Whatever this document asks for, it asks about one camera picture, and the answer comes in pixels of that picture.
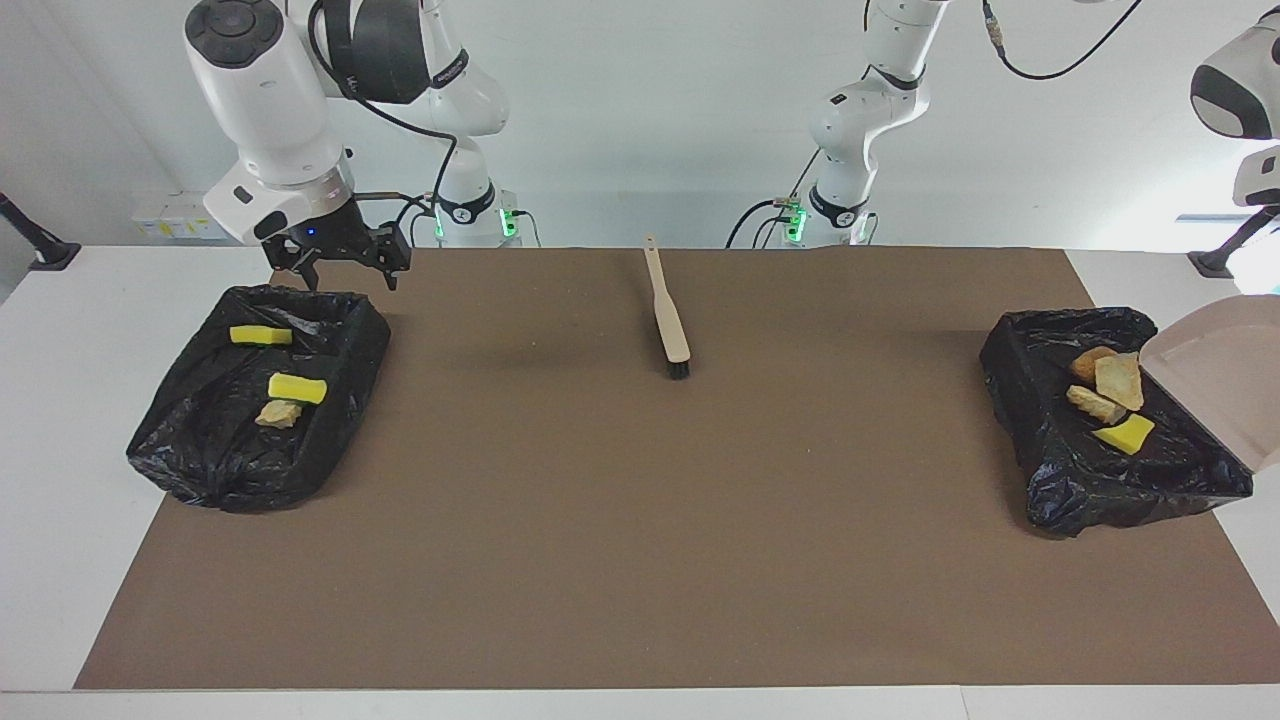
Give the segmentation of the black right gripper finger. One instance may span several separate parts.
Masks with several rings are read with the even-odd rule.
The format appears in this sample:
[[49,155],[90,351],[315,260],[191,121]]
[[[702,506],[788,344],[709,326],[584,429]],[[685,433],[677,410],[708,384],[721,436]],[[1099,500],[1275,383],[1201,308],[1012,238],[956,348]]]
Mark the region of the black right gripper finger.
[[314,249],[296,247],[287,240],[270,241],[270,266],[276,272],[289,272],[300,277],[310,292],[319,290],[315,261]]
[[399,274],[411,269],[413,250],[398,224],[367,228],[367,238],[366,266],[379,272],[387,288],[394,292]]

